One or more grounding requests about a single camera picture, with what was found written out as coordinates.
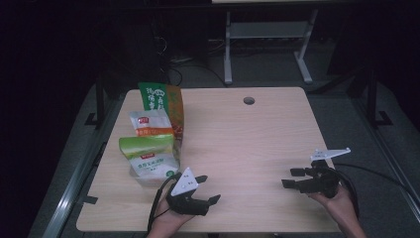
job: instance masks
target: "table top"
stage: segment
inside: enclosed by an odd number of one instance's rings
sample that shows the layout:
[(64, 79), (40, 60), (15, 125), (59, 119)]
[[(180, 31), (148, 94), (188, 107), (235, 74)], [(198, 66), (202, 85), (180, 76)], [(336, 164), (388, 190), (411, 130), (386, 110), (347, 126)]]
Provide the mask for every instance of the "table top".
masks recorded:
[[(316, 201), (282, 179), (291, 168), (310, 167), (326, 145), (304, 91), (298, 87), (182, 89), (184, 138), (181, 170), (208, 176), (193, 197), (221, 194), (206, 216), (180, 232), (337, 232)], [(245, 97), (255, 100), (244, 103)], [(130, 91), (115, 123), (89, 196), (77, 220), (82, 231), (145, 231), (156, 189), (141, 187), (118, 140), (135, 136), (129, 111), (143, 110), (139, 90)]]

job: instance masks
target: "dark background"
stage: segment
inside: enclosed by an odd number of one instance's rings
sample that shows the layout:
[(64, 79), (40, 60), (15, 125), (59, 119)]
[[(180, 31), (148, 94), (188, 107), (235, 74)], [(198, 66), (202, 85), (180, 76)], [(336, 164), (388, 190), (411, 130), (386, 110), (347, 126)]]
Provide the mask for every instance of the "dark background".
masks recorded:
[[(156, 55), (150, 16), (104, 17), (94, 11), (109, 4), (112, 1), (0, 2), (4, 237), (28, 235), (78, 109), (98, 75), (105, 78), (111, 96), (139, 80), (165, 82), (159, 67), (166, 61)], [(410, 2), (321, 10), (312, 40), (338, 41), (332, 73), (371, 63), (379, 81), (420, 128), (418, 10)], [(157, 28), (174, 52), (203, 57), (207, 38), (223, 39), (223, 16), (172, 13)]]

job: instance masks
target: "hand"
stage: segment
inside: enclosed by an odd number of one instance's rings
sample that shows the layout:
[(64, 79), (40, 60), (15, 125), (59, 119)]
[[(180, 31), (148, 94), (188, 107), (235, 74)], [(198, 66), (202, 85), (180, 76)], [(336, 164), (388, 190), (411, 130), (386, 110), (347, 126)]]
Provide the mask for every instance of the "hand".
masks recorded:
[(157, 205), (155, 221), (148, 238), (168, 238), (178, 231), (178, 229), (194, 215), (182, 215), (169, 209), (169, 204), (165, 197)]
[(367, 237), (356, 217), (350, 193), (345, 188), (339, 185), (333, 198), (328, 198), (322, 193), (309, 193), (308, 196), (327, 209), (347, 237)]

